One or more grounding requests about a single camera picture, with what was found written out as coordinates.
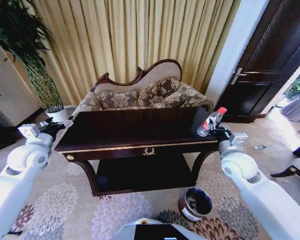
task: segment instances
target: floral upholstery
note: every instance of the floral upholstery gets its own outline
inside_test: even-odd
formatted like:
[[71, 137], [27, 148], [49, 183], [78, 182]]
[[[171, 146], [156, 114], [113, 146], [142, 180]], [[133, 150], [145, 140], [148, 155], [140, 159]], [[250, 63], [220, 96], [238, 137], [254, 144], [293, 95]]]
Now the floral upholstery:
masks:
[[102, 111], [103, 108], [97, 101], [97, 95], [94, 92], [89, 92], [85, 98], [79, 103], [78, 107], [72, 113], [73, 119], [80, 112]]
[[175, 76], [164, 77], [147, 86], [140, 92], [136, 103], [139, 107], [153, 107], [179, 88], [179, 80]]
[[161, 103], [156, 103], [153, 106], [127, 106], [127, 107], [116, 107], [107, 108], [105, 111], [116, 111], [116, 110], [136, 110], [136, 109], [163, 109], [164, 106]]
[[182, 82], [178, 62], [161, 60], [147, 70], [137, 69], [130, 83], [115, 83], [105, 73], [73, 113], [87, 111], [136, 110], [149, 108], [203, 107], [211, 113], [212, 101]]
[[136, 105], [138, 93], [136, 89], [128, 92], [103, 90], [96, 95], [103, 109], [125, 108]]
[[166, 97], [161, 103], [165, 108], [173, 107], [198, 107], [209, 101], [203, 94], [193, 87], [185, 85], [176, 92]]

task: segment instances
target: lower shelf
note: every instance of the lower shelf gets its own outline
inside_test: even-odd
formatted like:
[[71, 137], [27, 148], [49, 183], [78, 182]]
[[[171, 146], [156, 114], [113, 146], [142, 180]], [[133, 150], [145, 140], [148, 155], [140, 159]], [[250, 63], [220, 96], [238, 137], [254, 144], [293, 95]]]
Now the lower shelf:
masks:
[[96, 182], [97, 196], [195, 185], [181, 153], [100, 160]]

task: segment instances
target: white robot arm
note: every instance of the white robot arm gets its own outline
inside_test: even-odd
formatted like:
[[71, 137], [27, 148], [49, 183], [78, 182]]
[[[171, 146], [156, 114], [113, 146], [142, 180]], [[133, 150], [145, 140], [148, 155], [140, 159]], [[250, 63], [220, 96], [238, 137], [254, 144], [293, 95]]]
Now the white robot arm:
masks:
[[219, 142], [222, 171], [236, 184], [244, 202], [274, 240], [300, 240], [300, 206], [243, 153], [241, 146], [247, 137], [245, 133], [233, 133]]
[[54, 141], [35, 124], [24, 124], [19, 130], [27, 138], [26, 144], [8, 155], [0, 173], [0, 239], [9, 232], [29, 197], [36, 174], [47, 166]]

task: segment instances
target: curtain fold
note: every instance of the curtain fold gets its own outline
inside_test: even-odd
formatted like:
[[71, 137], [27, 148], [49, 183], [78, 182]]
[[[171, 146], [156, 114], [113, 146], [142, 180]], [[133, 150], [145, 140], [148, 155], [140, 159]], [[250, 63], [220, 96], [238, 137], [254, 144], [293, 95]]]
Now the curtain fold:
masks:
[[205, 92], [240, 0], [34, 0], [51, 31], [43, 55], [65, 105], [108, 72], [118, 83], [171, 58]]

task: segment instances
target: door handle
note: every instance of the door handle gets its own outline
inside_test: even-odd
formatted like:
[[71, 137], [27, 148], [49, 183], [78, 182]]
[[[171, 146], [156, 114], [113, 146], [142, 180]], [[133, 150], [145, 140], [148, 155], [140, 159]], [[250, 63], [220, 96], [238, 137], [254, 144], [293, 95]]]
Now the door handle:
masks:
[[230, 83], [230, 85], [234, 85], [238, 79], [239, 76], [247, 76], [248, 74], [247, 73], [241, 73], [242, 71], [242, 67], [238, 68], [238, 70], [236, 71], [233, 79], [232, 79], [232, 82]]

